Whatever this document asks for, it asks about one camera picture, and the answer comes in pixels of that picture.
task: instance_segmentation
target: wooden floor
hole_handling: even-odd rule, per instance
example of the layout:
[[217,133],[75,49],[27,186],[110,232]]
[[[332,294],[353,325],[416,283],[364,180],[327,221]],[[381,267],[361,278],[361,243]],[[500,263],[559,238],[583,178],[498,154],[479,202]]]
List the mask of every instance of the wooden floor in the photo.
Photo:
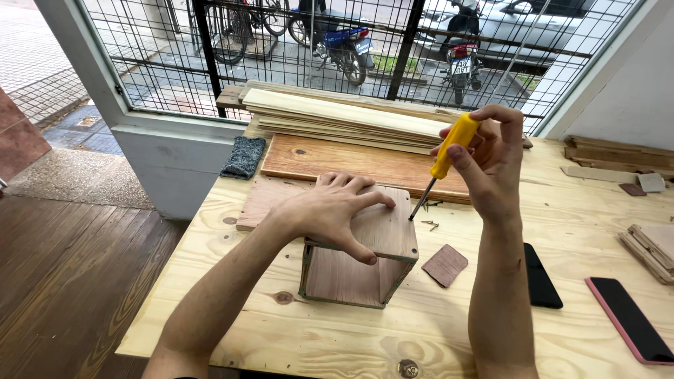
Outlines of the wooden floor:
[[0,198],[0,378],[140,378],[146,361],[113,352],[186,228],[150,210]]

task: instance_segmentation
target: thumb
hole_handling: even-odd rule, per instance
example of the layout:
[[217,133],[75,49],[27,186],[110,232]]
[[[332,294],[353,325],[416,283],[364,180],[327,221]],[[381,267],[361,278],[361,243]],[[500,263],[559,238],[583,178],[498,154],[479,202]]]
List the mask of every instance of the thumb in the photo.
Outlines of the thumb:
[[451,144],[447,147],[447,156],[452,160],[454,168],[461,174],[469,190],[483,185],[485,173],[465,147]]
[[343,252],[352,256],[353,259],[360,263],[365,263],[370,266],[377,263],[377,256],[372,252],[372,250],[356,241],[356,239],[353,237],[353,234],[351,234],[351,231],[347,231],[344,237],[337,241],[336,245],[342,249]]

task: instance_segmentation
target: yellow screwdriver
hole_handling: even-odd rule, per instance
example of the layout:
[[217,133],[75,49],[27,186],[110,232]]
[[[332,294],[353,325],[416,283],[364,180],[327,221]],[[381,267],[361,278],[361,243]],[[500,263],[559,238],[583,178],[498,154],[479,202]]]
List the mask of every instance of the yellow screwdriver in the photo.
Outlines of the yellow screwdriver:
[[424,201],[426,201],[426,197],[431,191],[431,188],[433,188],[435,181],[438,179],[445,179],[445,176],[447,176],[447,171],[449,171],[450,167],[452,166],[452,160],[447,156],[447,147],[449,147],[451,144],[459,144],[463,147],[467,147],[472,140],[472,137],[475,135],[477,128],[480,127],[482,121],[475,121],[468,115],[468,112],[463,112],[461,114],[459,119],[456,120],[452,126],[450,132],[447,134],[445,140],[442,142],[440,150],[437,152],[437,160],[435,161],[433,167],[431,167],[431,176],[433,179],[431,179],[431,183],[429,183],[428,187],[426,187],[423,195],[421,195],[421,199],[419,199],[417,206],[410,215],[410,221],[415,219],[417,211],[423,205]]

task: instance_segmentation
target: wooden box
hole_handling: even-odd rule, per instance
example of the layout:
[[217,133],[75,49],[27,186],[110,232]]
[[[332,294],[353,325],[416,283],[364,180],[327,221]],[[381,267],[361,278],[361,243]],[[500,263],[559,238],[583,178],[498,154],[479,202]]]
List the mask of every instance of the wooden box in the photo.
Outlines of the wooden box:
[[419,259],[410,194],[374,185],[363,193],[381,191],[396,207],[370,206],[351,219],[354,237],[378,257],[373,266],[356,261],[335,247],[305,239],[299,294],[311,300],[383,309]]

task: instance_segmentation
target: fingernail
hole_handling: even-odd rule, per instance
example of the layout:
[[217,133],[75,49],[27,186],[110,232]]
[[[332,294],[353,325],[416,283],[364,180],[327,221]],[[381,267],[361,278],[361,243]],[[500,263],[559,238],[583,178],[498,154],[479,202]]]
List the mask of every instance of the fingernail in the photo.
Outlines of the fingernail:
[[461,146],[457,144],[451,144],[450,147],[447,148],[447,155],[452,159],[458,158],[461,156]]

